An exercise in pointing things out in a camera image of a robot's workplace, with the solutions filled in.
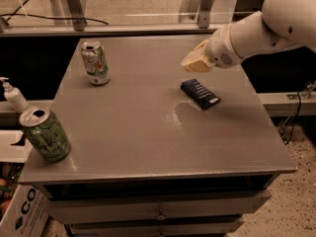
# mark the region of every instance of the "desk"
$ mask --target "desk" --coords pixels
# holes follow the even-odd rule
[[[47,196],[51,216],[100,236],[224,234],[296,171],[241,66],[181,67],[206,38],[100,39],[112,79],[99,87],[76,49],[51,106],[71,152],[50,164],[33,151],[20,178]],[[221,102],[198,108],[180,89],[192,78]]]

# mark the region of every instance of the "silver soda can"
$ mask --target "silver soda can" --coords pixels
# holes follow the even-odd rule
[[[23,134],[48,162],[57,162],[70,151],[70,142],[57,116],[49,108],[30,107],[20,115]]]
[[[98,41],[84,42],[81,46],[81,56],[91,84],[102,85],[109,82],[110,72],[106,54]]]

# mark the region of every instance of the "drawer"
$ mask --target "drawer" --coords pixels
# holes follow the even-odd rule
[[[222,236],[236,231],[244,220],[240,216],[128,221],[115,223],[88,223],[73,225],[79,237],[168,237],[168,236]]]
[[[234,215],[255,212],[271,194],[269,191],[48,201],[44,210],[62,224],[157,220],[168,218]]]

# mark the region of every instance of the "bottle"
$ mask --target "bottle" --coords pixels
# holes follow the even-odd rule
[[[6,80],[9,80],[9,78],[0,77],[0,81],[2,81],[2,86],[4,88],[4,97],[11,104],[15,111],[21,112],[25,110],[29,103],[22,95],[21,91],[18,88],[13,87]]]

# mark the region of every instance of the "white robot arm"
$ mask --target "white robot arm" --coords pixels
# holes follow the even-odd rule
[[[206,66],[227,68],[256,54],[302,46],[316,52],[315,7],[316,0],[265,0],[262,12],[215,31],[204,43]]]

